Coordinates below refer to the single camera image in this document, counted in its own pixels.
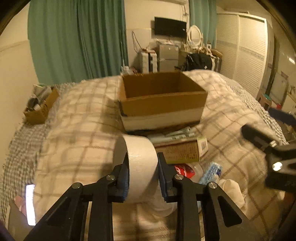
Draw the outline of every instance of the curtain fold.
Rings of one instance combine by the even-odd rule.
[[[204,44],[208,40],[215,47],[217,27],[216,0],[189,0],[190,26],[196,25],[203,33]]]
[[[40,83],[117,75],[128,65],[124,0],[31,0],[28,38]]]

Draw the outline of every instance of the air conditioner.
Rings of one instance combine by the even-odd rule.
[[[184,5],[188,2],[188,0],[159,0],[159,1],[172,2],[176,4],[181,4],[181,5]]]

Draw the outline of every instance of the white wardrobe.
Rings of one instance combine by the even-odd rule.
[[[221,73],[257,97],[267,70],[266,19],[237,12],[218,14],[216,49],[223,53]]]

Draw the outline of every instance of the white paper roll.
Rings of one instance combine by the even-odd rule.
[[[157,189],[157,154],[146,137],[123,135],[118,138],[113,153],[113,166],[122,164],[125,154],[129,161],[129,189],[126,202],[146,202]]]

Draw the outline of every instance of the black screen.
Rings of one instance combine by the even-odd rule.
[[[154,34],[186,38],[186,22],[155,17]]]

